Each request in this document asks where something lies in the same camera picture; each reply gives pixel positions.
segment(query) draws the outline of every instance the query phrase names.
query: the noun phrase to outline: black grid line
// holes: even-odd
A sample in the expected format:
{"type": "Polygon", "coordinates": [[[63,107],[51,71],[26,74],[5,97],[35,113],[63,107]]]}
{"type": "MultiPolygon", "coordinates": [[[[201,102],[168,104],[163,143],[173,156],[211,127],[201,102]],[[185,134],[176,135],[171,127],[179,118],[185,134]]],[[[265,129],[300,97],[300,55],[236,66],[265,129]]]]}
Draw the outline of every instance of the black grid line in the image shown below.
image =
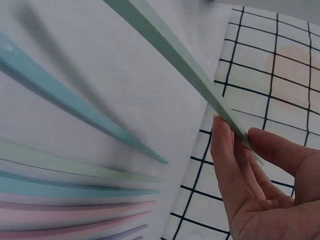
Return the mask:
{"type": "Polygon", "coordinates": [[[206,131],[206,130],[203,130],[203,129],[200,129],[199,132],[200,132],[200,133],[203,133],[203,134],[211,134],[211,132],[206,131]]]}
{"type": "MultiPolygon", "coordinates": [[[[225,60],[225,59],[223,59],[223,58],[220,58],[219,61],[225,62],[225,63],[229,63],[229,64],[234,64],[234,65],[237,65],[237,66],[239,66],[239,67],[243,67],[243,68],[246,68],[246,69],[254,70],[254,71],[256,71],[256,72],[259,72],[259,73],[262,73],[262,74],[266,74],[266,75],[271,76],[271,73],[270,73],[270,72],[263,71],[263,70],[260,70],[260,69],[257,69],[257,68],[251,67],[251,66],[243,65],[243,64],[240,64],[240,63],[237,63],[237,62],[231,62],[231,61],[225,60]]],[[[278,79],[282,79],[282,80],[285,80],[285,81],[290,82],[290,83],[292,83],[292,84],[301,86],[301,87],[303,87],[303,88],[306,88],[306,89],[308,88],[308,86],[306,86],[306,85],[303,85],[303,84],[301,84],[301,83],[299,83],[299,82],[290,80],[290,79],[285,78],[285,77],[283,77],[283,76],[279,76],[279,75],[277,75],[277,74],[273,74],[273,76],[276,77],[276,78],[278,78],[278,79]]],[[[221,83],[221,84],[225,84],[225,82],[222,82],[222,81],[216,81],[216,80],[215,80],[215,82],[221,83]]],[[[320,90],[314,89],[314,88],[312,88],[312,87],[311,87],[310,89],[313,90],[313,91],[315,91],[315,92],[317,92],[317,93],[320,93],[320,90]]]]}
{"type": "Polygon", "coordinates": [[[310,91],[311,91],[311,65],[312,65],[312,55],[311,55],[311,46],[312,46],[312,39],[311,39],[311,34],[310,34],[310,24],[309,22],[307,23],[308,25],[308,34],[309,34],[309,39],[310,39],[310,46],[309,46],[309,86],[308,86],[308,109],[307,109],[307,116],[306,116],[306,136],[304,140],[304,146],[307,145],[308,141],[308,136],[309,136],[309,116],[310,116],[310,107],[311,107],[311,102],[310,102],[310,91]]]}
{"type": "Polygon", "coordinates": [[[175,234],[174,234],[172,240],[175,240],[175,239],[176,239],[176,237],[177,237],[177,235],[178,235],[178,232],[179,232],[179,230],[180,230],[180,228],[181,228],[181,224],[182,224],[183,220],[187,220],[187,219],[185,218],[185,215],[186,215],[186,213],[187,213],[187,210],[188,210],[189,204],[190,204],[190,202],[191,202],[192,196],[193,196],[193,194],[194,194],[194,192],[195,192],[196,185],[197,185],[197,183],[198,183],[198,180],[199,180],[199,177],[200,177],[200,174],[201,174],[201,170],[202,170],[202,167],[203,167],[203,165],[204,165],[204,161],[205,161],[206,155],[207,155],[208,150],[209,150],[209,147],[210,147],[211,138],[212,138],[212,134],[210,133],[210,134],[209,134],[209,140],[208,140],[207,146],[206,146],[206,148],[205,148],[205,150],[204,150],[204,154],[203,154],[203,157],[202,157],[202,160],[201,160],[201,164],[200,164],[198,173],[197,173],[197,175],[196,175],[196,178],[195,178],[193,187],[192,187],[192,189],[191,189],[191,193],[190,193],[188,202],[186,203],[186,206],[185,206],[185,209],[184,209],[184,211],[183,211],[182,216],[180,216],[180,221],[179,221],[178,227],[177,227],[177,229],[176,229],[176,231],[175,231],[175,234]]]}
{"type": "MultiPolygon", "coordinates": [[[[225,41],[227,41],[227,42],[235,42],[235,40],[232,40],[232,39],[228,39],[228,38],[225,38],[224,39],[225,41]]],[[[260,51],[263,51],[263,52],[266,52],[266,53],[269,53],[269,54],[274,54],[274,52],[273,51],[269,51],[269,50],[266,50],[266,49],[263,49],[263,48],[260,48],[260,47],[257,47],[257,46],[253,46],[253,45],[249,45],[249,44],[246,44],[246,43],[242,43],[242,42],[237,42],[237,44],[239,44],[239,45],[242,45],[242,46],[246,46],[246,47],[250,47],[250,48],[253,48],[253,49],[257,49],[257,50],[260,50],[260,51]]],[[[302,65],[305,65],[305,66],[310,66],[310,64],[308,64],[308,63],[305,63],[305,62],[303,62],[303,61],[299,61],[299,60],[297,60],[297,59],[294,59],[294,58],[291,58],[291,57],[289,57],[289,56],[285,56],[285,55],[282,55],[282,54],[280,54],[280,53],[275,53],[275,55],[277,55],[277,56],[279,56],[279,57],[283,57],[283,58],[285,58],[285,59],[289,59],[289,60],[291,60],[291,61],[294,61],[294,62],[297,62],[297,63],[299,63],[299,64],[302,64],[302,65]]],[[[311,66],[311,68],[312,69],[316,69],[316,70],[318,70],[318,71],[320,71],[320,68],[318,68],[318,67],[315,67],[315,66],[311,66]]],[[[300,84],[300,83],[297,83],[298,85],[301,85],[301,86],[303,86],[303,87],[305,87],[305,88],[307,88],[307,86],[305,86],[305,85],[303,85],[303,84],[300,84]]]]}
{"type": "Polygon", "coordinates": [[[271,180],[271,182],[274,183],[274,184],[278,184],[278,185],[281,185],[281,186],[284,186],[284,187],[291,188],[291,189],[294,188],[293,185],[290,185],[290,184],[287,184],[287,183],[283,183],[283,182],[281,182],[281,181],[271,180]]]}
{"type": "MultiPolygon", "coordinates": [[[[253,26],[242,25],[242,24],[238,24],[238,23],[234,23],[234,22],[229,22],[229,24],[235,25],[235,26],[238,26],[238,27],[243,27],[243,28],[248,28],[248,29],[257,30],[257,31],[259,31],[259,32],[263,32],[263,33],[266,33],[266,34],[276,35],[276,33],[272,32],[272,31],[266,31],[266,30],[263,30],[263,29],[260,29],[260,28],[256,28],[256,27],[253,27],[253,26]]],[[[295,43],[297,43],[297,44],[303,45],[303,46],[305,46],[305,47],[308,47],[308,48],[310,47],[309,44],[306,44],[306,43],[304,43],[304,42],[295,40],[295,39],[290,38],[290,37],[288,37],[288,36],[284,36],[284,35],[281,35],[281,34],[277,34],[277,36],[278,36],[278,37],[281,37],[281,38],[284,38],[284,39],[288,39],[288,40],[290,40],[290,41],[292,41],[292,42],[295,42],[295,43]]],[[[320,49],[319,49],[319,48],[316,48],[316,47],[314,47],[314,46],[311,46],[311,49],[320,52],[320,49]]]]}
{"type": "Polygon", "coordinates": [[[231,235],[231,232],[228,233],[228,235],[226,236],[225,240],[229,240],[230,235],[231,235]]]}
{"type": "MultiPolygon", "coordinates": [[[[298,108],[300,108],[300,109],[306,110],[306,111],[307,111],[308,120],[307,120],[307,127],[306,127],[306,130],[305,130],[305,129],[302,129],[302,128],[299,128],[299,127],[296,127],[296,126],[293,126],[293,125],[289,125],[289,124],[286,124],[286,123],[283,123],[283,122],[279,122],[279,121],[275,121],[275,120],[272,120],[272,119],[268,119],[268,118],[267,118],[268,107],[267,107],[267,109],[266,109],[266,114],[265,114],[264,117],[258,116],[258,115],[255,115],[255,114],[251,114],[251,113],[248,113],[248,112],[244,112],[244,111],[232,109],[233,111],[236,111],[236,112],[240,112],[240,113],[243,113],[243,114],[246,114],[246,115],[250,115],[250,116],[254,116],[254,117],[258,117],[258,118],[264,119],[264,121],[263,121],[263,129],[265,128],[266,121],[268,120],[268,121],[271,121],[271,122],[275,122],[275,123],[278,123],[278,124],[281,124],[281,125],[284,125],[284,126],[288,126],[288,127],[291,127],[291,128],[298,129],[298,130],[301,130],[301,131],[303,131],[303,132],[306,132],[307,135],[306,135],[305,144],[304,144],[304,145],[306,145],[307,140],[308,140],[308,135],[309,135],[309,133],[312,133],[312,134],[315,134],[315,135],[317,135],[317,136],[320,136],[320,134],[318,134],[318,133],[309,132],[309,125],[308,125],[308,124],[309,124],[309,114],[310,114],[310,112],[315,113],[315,114],[317,114],[317,115],[320,115],[320,113],[310,110],[310,106],[311,106],[311,102],[310,102],[310,91],[313,90],[313,91],[315,91],[315,92],[320,93],[319,90],[316,90],[316,89],[312,89],[312,88],[311,88],[311,69],[316,69],[316,70],[320,71],[320,68],[317,68],[317,67],[312,66],[312,62],[311,62],[311,50],[314,49],[314,50],[320,52],[319,49],[317,49],[317,48],[315,48],[315,47],[312,47],[311,34],[314,34],[314,35],[316,35],[316,36],[318,36],[318,37],[320,37],[320,35],[317,35],[317,34],[312,33],[312,32],[310,31],[309,23],[307,23],[308,30],[305,30],[305,29],[303,29],[303,28],[300,28],[300,27],[294,26],[294,25],[292,25],[292,24],[290,24],[290,23],[286,23],[286,22],[283,22],[283,21],[279,20],[279,15],[278,15],[278,14],[276,14],[276,19],[273,19],[273,18],[261,16],[261,15],[258,15],[258,14],[246,12],[244,7],[242,8],[242,10],[234,9],[234,11],[241,12],[241,17],[240,17],[239,24],[230,23],[230,24],[233,24],[233,25],[237,25],[237,26],[238,26],[236,39],[235,39],[235,40],[225,39],[225,41],[234,42],[234,47],[233,47],[233,52],[232,52],[231,60],[220,59],[220,61],[222,61],[222,62],[230,63],[230,64],[229,64],[229,68],[228,68],[228,72],[227,72],[227,76],[226,76],[225,82],[217,81],[217,80],[215,80],[214,82],[215,82],[215,83],[218,83],[218,84],[224,85],[224,86],[223,86],[222,96],[225,95],[226,87],[227,87],[227,86],[231,86],[231,87],[234,87],[234,88],[242,89],[242,90],[244,90],[244,91],[249,91],[249,92],[253,92],[253,93],[258,94],[258,95],[262,95],[262,96],[268,97],[268,102],[270,101],[270,99],[275,99],[275,100],[278,100],[278,101],[287,103],[287,104],[289,104],[289,105],[298,107],[298,108]],[[242,23],[242,18],[243,18],[244,13],[246,13],[246,14],[251,14],[251,15],[255,15],[255,16],[257,16],[257,17],[261,17],[261,18],[265,18],[265,19],[270,19],[270,20],[276,21],[276,33],[269,32],[269,31],[265,31],[265,30],[258,29],[258,28],[255,28],[255,27],[250,27],[250,26],[242,25],[241,23],[242,23]],[[288,25],[288,26],[291,26],[291,27],[295,27],[295,28],[297,28],[297,29],[300,29],[300,30],[303,30],[303,31],[305,31],[305,32],[308,32],[308,34],[309,34],[309,39],[310,39],[310,44],[308,45],[308,44],[305,44],[305,43],[303,43],[303,42],[299,42],[299,41],[297,41],[297,40],[295,40],[295,39],[291,39],[291,38],[289,38],[289,37],[279,35],[279,34],[278,34],[279,23],[282,23],[282,24],[285,24],[285,25],[288,25]],[[275,35],[275,38],[276,38],[276,39],[275,39],[274,52],[268,51],[268,50],[266,50],[266,49],[259,48],[259,47],[256,47],[256,46],[252,46],[252,45],[249,45],[249,44],[245,44],[245,43],[238,42],[239,33],[240,33],[240,27],[250,28],[250,29],[257,30],[257,31],[261,31],[261,32],[265,32],[265,33],[268,33],[268,34],[275,35]],[[284,55],[282,55],[282,54],[277,53],[277,38],[278,38],[278,37],[282,37],[282,38],[291,40],[291,41],[293,41],[293,42],[299,43],[299,44],[301,44],[301,45],[303,45],[303,46],[309,47],[309,54],[310,54],[309,64],[307,64],[307,63],[305,63],[305,62],[301,62],[301,61],[299,61],[299,60],[297,60],[297,59],[293,59],[293,58],[290,58],[290,57],[288,57],[288,56],[284,56],[284,55]],[[243,65],[243,64],[239,64],[239,63],[233,62],[234,56],[235,56],[236,45],[237,45],[237,44],[243,45],[243,46],[246,46],[246,47],[250,47],[250,48],[254,48],[254,49],[257,49],[257,50],[260,50],[260,51],[264,51],[264,52],[267,52],[267,53],[270,53],[270,54],[274,54],[272,72],[271,72],[271,73],[270,73],[270,72],[266,72],[266,71],[263,71],[263,70],[260,70],[260,69],[256,69],[256,68],[254,68],[254,67],[250,67],[250,66],[246,66],[246,65],[243,65]],[[291,61],[297,62],[297,63],[299,63],[299,64],[308,66],[308,67],[309,67],[309,86],[306,86],[306,85],[303,85],[303,84],[301,84],[301,83],[292,81],[292,80],[290,80],[290,79],[286,79],[286,78],[284,78],[284,77],[275,75],[275,74],[274,74],[274,68],[275,68],[275,59],[276,59],[276,56],[280,56],[280,57],[289,59],[289,60],[291,60],[291,61]],[[238,86],[238,85],[234,85],[234,84],[228,83],[228,79],[229,79],[229,75],[230,75],[230,71],[231,71],[232,64],[235,64],[235,65],[238,65],[238,66],[240,66],[240,67],[247,68],[247,69],[251,69],[251,70],[253,70],[253,71],[258,71],[258,72],[261,72],[261,73],[264,73],[264,74],[267,74],[267,75],[271,76],[271,83],[270,83],[270,91],[269,91],[269,94],[265,94],[265,93],[262,93],[262,92],[259,92],[259,91],[255,91],[255,90],[252,90],[252,89],[249,89],[249,88],[245,88],[245,87],[241,87],[241,86],[238,86]],[[288,102],[288,101],[286,101],[286,100],[283,100],[283,99],[280,99],[280,98],[277,98],[277,97],[274,97],[274,96],[271,96],[271,93],[272,93],[272,78],[273,78],[273,77],[277,77],[277,78],[282,79],[282,80],[284,80],[284,81],[288,81],[288,82],[291,82],[291,83],[293,83],[293,84],[299,85],[299,86],[301,86],[301,87],[308,88],[308,101],[309,101],[308,108],[303,107],[303,106],[300,106],[300,105],[297,105],[297,104],[294,104],[294,103],[292,103],[292,102],[288,102]]],[[[193,157],[193,156],[190,157],[190,159],[200,162],[201,165],[200,165],[200,168],[199,168],[199,170],[198,170],[198,173],[197,173],[197,176],[196,176],[196,180],[195,180],[195,182],[194,182],[193,187],[191,188],[191,187],[184,186],[184,185],[181,185],[181,186],[180,186],[182,189],[186,189],[186,190],[188,190],[188,191],[191,191],[191,193],[190,193],[190,196],[189,196],[187,205],[186,205],[186,207],[185,207],[184,212],[183,212],[182,215],[178,215],[178,214],[176,214],[176,213],[174,213],[174,212],[171,212],[171,215],[172,215],[172,216],[175,216],[175,217],[180,218],[180,222],[179,222],[178,228],[177,228],[177,230],[176,230],[176,232],[175,232],[175,235],[174,235],[174,237],[173,237],[173,240],[175,240],[175,238],[177,237],[183,220],[185,220],[185,221],[187,221],[187,222],[190,222],[190,223],[193,223],[193,224],[196,224],[196,225],[199,225],[199,226],[202,226],[202,227],[205,227],[205,228],[208,228],[208,229],[211,229],[211,230],[215,230],[215,231],[218,231],[218,232],[221,232],[221,233],[225,233],[225,234],[227,234],[227,236],[226,236],[225,239],[228,240],[229,237],[231,236],[231,233],[230,233],[229,231],[221,230],[221,229],[218,229],[218,228],[216,228],[216,227],[212,227],[212,226],[209,226],[209,225],[206,225],[206,224],[203,224],[203,223],[200,223],[200,222],[197,222],[197,221],[194,221],[194,220],[192,220],[192,219],[188,219],[188,218],[185,217],[186,212],[187,212],[187,209],[188,209],[189,204],[190,204],[190,201],[191,201],[191,199],[192,199],[193,193],[200,194],[200,195],[204,195],[204,196],[206,196],[206,197],[209,197],[209,198],[211,198],[211,199],[215,199],[215,200],[218,200],[218,201],[222,201],[222,198],[220,198],[220,197],[216,197],[216,196],[213,196],[213,195],[211,195],[211,194],[208,194],[208,193],[205,193],[205,192],[201,192],[201,191],[198,191],[198,190],[195,189],[195,188],[196,188],[196,185],[197,185],[197,182],[198,182],[198,180],[199,180],[200,174],[201,174],[201,170],[202,170],[203,164],[209,164],[209,165],[212,165],[212,166],[214,165],[213,162],[210,162],[210,161],[205,160],[205,157],[206,157],[207,152],[208,152],[208,148],[209,148],[209,146],[210,146],[212,133],[209,132],[209,131],[206,131],[206,130],[204,130],[204,129],[200,129],[199,132],[204,133],[204,134],[208,134],[210,137],[209,137],[208,145],[207,145],[207,148],[205,149],[205,154],[204,154],[203,158],[200,159],[200,158],[193,157]]],[[[288,187],[288,188],[292,188],[291,196],[293,195],[293,193],[294,193],[294,186],[293,186],[293,185],[286,184],[286,183],[279,182],[279,181],[275,181],[275,180],[271,180],[271,181],[272,181],[272,183],[274,183],[274,184],[281,185],[281,186],[288,187]]]]}
{"type": "MultiPolygon", "coordinates": [[[[232,10],[233,10],[233,11],[236,11],[236,12],[241,12],[241,10],[239,10],[239,9],[234,9],[234,8],[232,8],[232,10]]],[[[256,16],[256,17],[260,17],[260,18],[263,18],[263,19],[269,19],[269,20],[275,21],[274,18],[267,17],[267,16],[262,16],[262,15],[259,15],[259,14],[253,13],[253,12],[244,11],[244,13],[245,13],[245,14],[249,14],[249,15],[253,15],[253,16],[256,16]]]]}
{"type": "Polygon", "coordinates": [[[192,224],[199,225],[199,226],[201,226],[201,227],[205,227],[205,228],[207,228],[207,229],[215,230],[215,231],[217,231],[217,232],[224,233],[224,234],[229,234],[229,233],[230,233],[229,231],[225,231],[225,230],[222,230],[222,229],[219,229],[219,228],[216,228],[216,227],[213,227],[213,226],[209,226],[209,225],[203,224],[203,223],[201,223],[201,222],[194,221],[194,220],[192,220],[192,219],[189,219],[189,218],[180,216],[180,215],[178,215],[178,214],[176,214],[176,213],[174,213],[174,212],[171,212],[170,214],[171,214],[172,216],[175,216],[175,217],[177,217],[177,218],[180,218],[181,220],[183,219],[183,220],[185,220],[185,221],[187,221],[187,222],[190,222],[190,223],[192,223],[192,224]]]}
{"type": "MultiPolygon", "coordinates": [[[[240,33],[240,28],[241,28],[241,22],[242,22],[242,18],[244,16],[244,11],[245,11],[245,7],[242,7],[242,12],[241,12],[241,16],[240,16],[240,21],[239,21],[239,25],[238,25],[238,30],[236,33],[236,37],[235,37],[235,42],[234,42],[234,46],[233,46],[233,50],[232,50],[232,55],[231,55],[231,63],[234,61],[234,57],[235,57],[235,53],[236,53],[236,47],[237,47],[237,42],[238,42],[238,38],[239,38],[239,33],[240,33]]],[[[226,78],[225,78],[225,85],[223,87],[223,91],[222,91],[222,97],[225,96],[226,94],[226,90],[227,90],[227,83],[229,80],[229,75],[230,75],[230,71],[231,71],[231,67],[232,64],[229,64],[229,68],[228,68],[228,72],[226,74],[226,78]]]]}
{"type": "MultiPolygon", "coordinates": [[[[186,189],[186,190],[192,191],[192,188],[191,188],[191,187],[184,186],[184,185],[180,185],[180,187],[181,187],[182,189],[186,189]]],[[[195,192],[196,194],[200,194],[200,195],[206,196],[206,197],[208,197],[208,198],[215,199],[215,200],[218,200],[218,201],[223,202],[223,199],[222,199],[221,197],[213,196],[213,195],[211,195],[211,194],[205,193],[205,192],[203,192],[203,191],[198,191],[198,190],[194,190],[194,192],[195,192]]]]}
{"type": "Polygon", "coordinates": [[[274,80],[274,73],[275,73],[275,66],[276,66],[276,52],[277,52],[277,40],[278,40],[278,28],[279,28],[279,22],[278,22],[279,15],[276,14],[276,30],[275,30],[275,42],[274,42],[274,55],[273,55],[273,63],[272,63],[272,70],[271,70],[271,79],[270,79],[270,91],[268,94],[268,100],[266,102],[266,108],[265,108],[265,114],[264,114],[264,121],[262,129],[264,130],[266,128],[267,123],[267,116],[268,116],[268,110],[269,110],[269,104],[271,99],[271,93],[272,93],[272,83],[274,80]]]}
{"type": "Polygon", "coordinates": [[[293,197],[293,196],[294,196],[294,192],[295,192],[295,189],[294,189],[294,188],[292,188],[292,192],[291,192],[290,197],[293,197]]]}
{"type": "Polygon", "coordinates": [[[211,161],[202,160],[202,159],[197,158],[197,157],[194,157],[194,156],[191,156],[190,159],[195,160],[195,161],[198,161],[198,162],[204,162],[205,164],[209,164],[209,165],[212,165],[212,166],[214,165],[214,163],[211,162],[211,161]]]}
{"type": "MultiPolygon", "coordinates": [[[[235,9],[235,8],[232,8],[232,10],[233,10],[233,11],[236,11],[236,12],[241,12],[241,10],[235,9]]],[[[272,21],[276,21],[275,18],[271,18],[271,17],[267,17],[267,16],[262,16],[262,15],[259,15],[259,14],[253,13],[253,12],[244,11],[244,13],[245,13],[245,14],[249,14],[249,15],[253,15],[253,16],[256,16],[256,17],[260,17],[260,18],[263,18],[263,19],[269,19],[269,20],[272,20],[272,21]]],[[[294,27],[294,28],[296,28],[296,29],[302,30],[302,31],[304,31],[304,32],[310,32],[310,30],[306,30],[306,29],[304,29],[304,28],[302,28],[302,27],[295,26],[295,25],[290,24],[290,23],[285,22],[285,21],[279,20],[278,22],[279,22],[279,23],[282,23],[282,24],[285,24],[285,25],[288,25],[288,26],[291,26],[291,27],[294,27]]],[[[310,33],[313,34],[313,35],[315,35],[315,36],[317,36],[317,37],[320,37],[320,35],[317,34],[317,33],[314,33],[314,32],[310,32],[310,33]]]]}
{"type": "MultiPolygon", "coordinates": [[[[236,62],[231,62],[231,61],[223,60],[223,59],[220,59],[220,61],[227,62],[227,63],[234,64],[234,65],[238,65],[240,67],[244,67],[244,68],[247,68],[247,69],[252,69],[252,70],[255,70],[255,71],[258,71],[258,72],[261,72],[261,73],[266,73],[266,74],[269,74],[271,76],[274,76],[274,77],[277,77],[277,78],[280,78],[280,79],[284,79],[283,77],[279,77],[279,76],[277,76],[275,74],[270,74],[270,73],[267,73],[265,71],[262,71],[262,70],[259,70],[259,69],[256,69],[256,68],[253,68],[253,67],[250,67],[250,66],[242,65],[242,64],[239,64],[239,63],[236,63],[236,62]]],[[[275,99],[275,100],[278,100],[280,102],[283,102],[283,103],[289,104],[291,106],[297,107],[299,109],[303,109],[303,110],[306,110],[306,111],[308,110],[307,107],[300,106],[300,105],[295,104],[293,102],[290,102],[290,101],[287,101],[287,100],[284,100],[284,99],[281,99],[281,98],[278,98],[278,97],[275,97],[275,96],[272,96],[272,95],[269,96],[269,94],[266,94],[266,93],[263,93],[263,92],[259,92],[259,91],[256,91],[256,90],[252,90],[250,88],[246,88],[246,87],[242,87],[242,86],[238,86],[238,85],[234,85],[234,84],[230,84],[230,83],[223,82],[223,81],[218,81],[218,80],[214,80],[214,82],[217,83],[217,84],[232,86],[232,87],[237,88],[237,89],[241,89],[241,90],[252,92],[252,93],[255,93],[255,94],[258,94],[258,95],[262,95],[262,96],[265,96],[265,97],[268,97],[268,98],[271,98],[271,99],[275,99]]],[[[309,111],[311,113],[314,113],[314,114],[320,116],[320,112],[317,112],[317,111],[314,111],[314,110],[311,110],[311,109],[309,111]]]]}

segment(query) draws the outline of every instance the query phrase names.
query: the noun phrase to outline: grid pattern fabric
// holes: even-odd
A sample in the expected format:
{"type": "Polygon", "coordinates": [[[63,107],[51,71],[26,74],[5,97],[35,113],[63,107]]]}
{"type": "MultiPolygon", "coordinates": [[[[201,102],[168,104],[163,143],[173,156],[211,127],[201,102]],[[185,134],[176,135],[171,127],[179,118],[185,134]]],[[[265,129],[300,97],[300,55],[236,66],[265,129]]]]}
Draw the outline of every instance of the grid pattern fabric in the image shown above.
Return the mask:
{"type": "MultiPolygon", "coordinates": [[[[320,26],[234,7],[214,82],[246,130],[320,149],[320,26]]],[[[232,239],[210,154],[214,112],[208,105],[162,240],[232,239]]],[[[268,162],[262,168],[295,197],[291,175],[268,162]]]]}

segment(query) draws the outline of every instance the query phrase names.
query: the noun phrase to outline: purple stick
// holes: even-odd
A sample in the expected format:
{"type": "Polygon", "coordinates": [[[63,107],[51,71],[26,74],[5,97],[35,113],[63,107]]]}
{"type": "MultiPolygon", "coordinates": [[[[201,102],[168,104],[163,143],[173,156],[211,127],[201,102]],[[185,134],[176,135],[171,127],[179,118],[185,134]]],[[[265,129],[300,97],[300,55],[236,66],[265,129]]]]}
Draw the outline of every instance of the purple stick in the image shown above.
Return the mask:
{"type": "MultiPolygon", "coordinates": [[[[138,226],[136,228],[133,228],[131,230],[128,230],[128,231],[124,231],[124,232],[121,232],[121,233],[118,233],[118,234],[115,234],[115,235],[112,235],[112,236],[107,236],[105,238],[101,238],[100,240],[121,240],[121,239],[124,239],[132,234],[135,234],[137,232],[140,232],[142,231],[143,229],[146,229],[148,227],[148,225],[142,225],[142,226],[138,226]]],[[[143,239],[143,237],[138,237],[134,240],[141,240],[143,239]]]]}

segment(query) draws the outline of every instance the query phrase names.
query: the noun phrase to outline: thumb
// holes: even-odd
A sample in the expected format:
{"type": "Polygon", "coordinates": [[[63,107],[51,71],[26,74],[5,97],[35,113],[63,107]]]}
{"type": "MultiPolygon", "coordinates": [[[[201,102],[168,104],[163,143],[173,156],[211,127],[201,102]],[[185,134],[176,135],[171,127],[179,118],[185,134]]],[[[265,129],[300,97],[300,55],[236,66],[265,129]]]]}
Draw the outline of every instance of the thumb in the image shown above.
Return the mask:
{"type": "Polygon", "coordinates": [[[271,132],[254,127],[248,131],[248,139],[250,147],[260,157],[292,176],[296,175],[307,156],[319,152],[316,149],[295,144],[271,132]]]}

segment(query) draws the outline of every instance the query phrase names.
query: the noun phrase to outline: peach stain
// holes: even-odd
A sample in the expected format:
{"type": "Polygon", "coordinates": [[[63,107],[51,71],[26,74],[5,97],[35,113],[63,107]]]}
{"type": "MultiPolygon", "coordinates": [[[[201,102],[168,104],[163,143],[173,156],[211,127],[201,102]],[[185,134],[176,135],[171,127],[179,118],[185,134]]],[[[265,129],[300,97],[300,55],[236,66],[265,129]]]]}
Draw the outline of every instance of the peach stain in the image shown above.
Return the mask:
{"type": "MultiPolygon", "coordinates": [[[[310,61],[309,51],[302,47],[285,46],[277,49],[276,53],[306,64],[309,64],[310,61]]],[[[274,55],[270,54],[265,65],[266,71],[270,73],[272,72],[273,61],[274,55]]],[[[312,56],[311,61],[312,66],[320,68],[320,62],[318,59],[312,56]]],[[[292,61],[285,57],[278,55],[275,57],[274,74],[305,86],[309,85],[309,66],[292,61]]],[[[276,81],[276,84],[272,86],[272,96],[307,107],[308,95],[306,97],[301,97],[298,87],[302,87],[297,87],[293,84],[294,83],[279,79],[279,81],[276,81]]],[[[320,71],[316,69],[312,69],[311,87],[320,90],[320,71]]]]}

